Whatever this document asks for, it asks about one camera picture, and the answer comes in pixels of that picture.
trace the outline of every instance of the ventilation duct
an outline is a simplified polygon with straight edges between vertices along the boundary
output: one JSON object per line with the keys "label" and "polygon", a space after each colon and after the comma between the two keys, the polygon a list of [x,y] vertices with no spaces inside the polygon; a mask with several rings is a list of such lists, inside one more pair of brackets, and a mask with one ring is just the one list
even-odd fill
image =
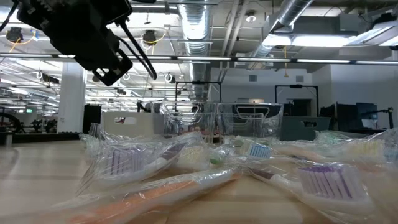
{"label": "ventilation duct", "polygon": [[[185,43],[185,48],[189,56],[207,56],[209,54],[209,45],[205,43],[208,40],[208,30],[210,21],[210,7],[196,4],[178,5],[182,18],[182,30],[184,39],[192,40]],[[189,73],[191,81],[210,80],[210,67],[205,63],[190,63]],[[193,94],[196,99],[205,100],[208,85],[192,86]]]}
{"label": "ventilation duct", "polygon": [[[250,57],[265,58],[275,46],[269,45],[266,42],[268,34],[277,29],[282,29],[281,32],[292,32],[293,23],[300,17],[300,15],[311,5],[313,0],[284,0],[276,19],[268,17],[264,27],[265,39],[260,46],[250,55]],[[246,68],[248,70],[262,69],[265,65],[261,63],[248,63]]]}

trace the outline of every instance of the transparent container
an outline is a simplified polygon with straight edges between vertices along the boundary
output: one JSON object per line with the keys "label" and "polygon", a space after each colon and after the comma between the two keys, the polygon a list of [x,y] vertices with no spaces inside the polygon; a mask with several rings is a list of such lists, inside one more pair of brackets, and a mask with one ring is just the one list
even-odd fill
{"label": "transparent container", "polygon": [[232,136],[279,138],[283,110],[282,104],[275,103],[219,103],[220,142]]}
{"label": "transparent container", "polygon": [[205,142],[213,143],[216,103],[166,101],[160,112],[164,113],[165,137],[200,131]]}

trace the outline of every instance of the table surface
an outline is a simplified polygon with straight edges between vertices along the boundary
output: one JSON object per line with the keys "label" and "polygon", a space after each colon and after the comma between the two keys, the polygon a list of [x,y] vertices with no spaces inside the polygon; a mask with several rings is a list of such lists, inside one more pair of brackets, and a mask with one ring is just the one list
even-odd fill
{"label": "table surface", "polygon": [[[8,151],[0,149],[0,161],[0,216],[35,212],[73,198],[88,168],[79,141],[14,145]],[[331,223],[292,195],[252,177],[235,180],[153,221]]]}

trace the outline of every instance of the computer monitor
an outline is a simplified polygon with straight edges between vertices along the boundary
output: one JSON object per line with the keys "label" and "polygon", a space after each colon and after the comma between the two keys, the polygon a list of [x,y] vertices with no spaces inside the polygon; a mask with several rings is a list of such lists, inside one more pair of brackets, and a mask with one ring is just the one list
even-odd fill
{"label": "computer monitor", "polygon": [[377,120],[377,105],[374,103],[356,103],[358,107],[358,117],[361,119]]}
{"label": "computer monitor", "polygon": [[374,103],[356,103],[358,108],[358,119],[364,128],[376,129],[377,105]]}

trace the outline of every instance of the white pillar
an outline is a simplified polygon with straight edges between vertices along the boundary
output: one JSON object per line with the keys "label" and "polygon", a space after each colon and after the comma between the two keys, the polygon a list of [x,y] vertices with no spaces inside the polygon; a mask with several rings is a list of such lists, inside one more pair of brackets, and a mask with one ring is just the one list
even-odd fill
{"label": "white pillar", "polygon": [[86,71],[78,63],[63,63],[58,111],[58,133],[83,130]]}

